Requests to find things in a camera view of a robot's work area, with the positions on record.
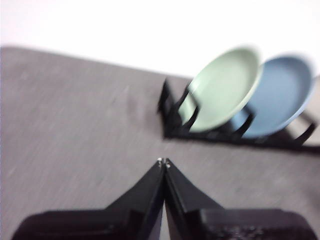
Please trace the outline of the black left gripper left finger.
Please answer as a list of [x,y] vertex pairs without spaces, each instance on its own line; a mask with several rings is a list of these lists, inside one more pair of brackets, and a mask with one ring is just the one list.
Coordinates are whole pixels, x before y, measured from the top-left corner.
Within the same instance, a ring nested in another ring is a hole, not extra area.
[[165,167],[159,158],[142,178],[101,209],[56,210],[25,218],[14,240],[149,240],[160,236]]

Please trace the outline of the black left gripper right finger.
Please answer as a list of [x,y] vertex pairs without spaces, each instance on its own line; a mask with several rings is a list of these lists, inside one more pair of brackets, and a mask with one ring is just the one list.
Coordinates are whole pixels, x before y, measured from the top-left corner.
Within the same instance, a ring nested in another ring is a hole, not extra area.
[[279,208],[224,208],[166,158],[165,207],[173,240],[315,240],[300,214]]

